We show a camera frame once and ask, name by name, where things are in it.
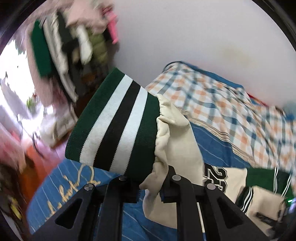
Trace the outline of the green white varsity jacket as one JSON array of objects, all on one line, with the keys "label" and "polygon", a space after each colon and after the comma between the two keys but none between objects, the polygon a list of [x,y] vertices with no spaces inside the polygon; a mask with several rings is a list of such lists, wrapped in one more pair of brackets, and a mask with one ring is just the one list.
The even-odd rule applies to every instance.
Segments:
[{"label": "green white varsity jacket", "polygon": [[214,184],[263,232],[295,198],[295,120],[243,87],[174,63],[143,88],[114,69],[81,113],[67,159],[131,178],[147,219],[177,227],[160,190],[173,167]]}]

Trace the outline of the plaid checkered blanket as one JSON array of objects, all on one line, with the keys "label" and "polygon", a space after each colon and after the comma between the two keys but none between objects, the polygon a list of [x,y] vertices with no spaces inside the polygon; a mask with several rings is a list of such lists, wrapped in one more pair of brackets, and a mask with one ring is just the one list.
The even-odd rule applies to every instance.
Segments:
[{"label": "plaid checkered blanket", "polygon": [[184,62],[168,64],[147,91],[161,94],[230,152],[231,167],[295,174],[295,118],[253,100],[244,87]]}]

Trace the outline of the pile of clothes on rack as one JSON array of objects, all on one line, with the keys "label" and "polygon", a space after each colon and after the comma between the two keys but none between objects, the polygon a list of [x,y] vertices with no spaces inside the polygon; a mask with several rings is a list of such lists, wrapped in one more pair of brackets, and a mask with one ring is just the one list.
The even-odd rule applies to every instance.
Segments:
[{"label": "pile of clothes on rack", "polygon": [[47,1],[26,32],[32,81],[45,113],[41,139],[55,144],[74,128],[78,116],[108,74],[107,44],[116,44],[112,1]]}]

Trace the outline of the blue striped bed sheet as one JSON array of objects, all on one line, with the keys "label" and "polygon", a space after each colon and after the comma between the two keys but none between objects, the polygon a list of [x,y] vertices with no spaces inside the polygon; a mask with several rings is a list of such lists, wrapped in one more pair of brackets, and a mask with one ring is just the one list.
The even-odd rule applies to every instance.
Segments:
[{"label": "blue striped bed sheet", "polygon": [[111,71],[82,112],[65,156],[30,201],[27,221],[32,233],[85,184],[101,186],[125,174],[138,185],[140,200],[124,205],[123,240],[176,240],[176,229],[163,226],[175,207],[166,204],[157,218],[162,205],[158,192],[168,167],[195,183],[201,182],[195,175],[202,173],[204,163],[231,167],[224,163],[230,152],[216,137],[118,69]]}]

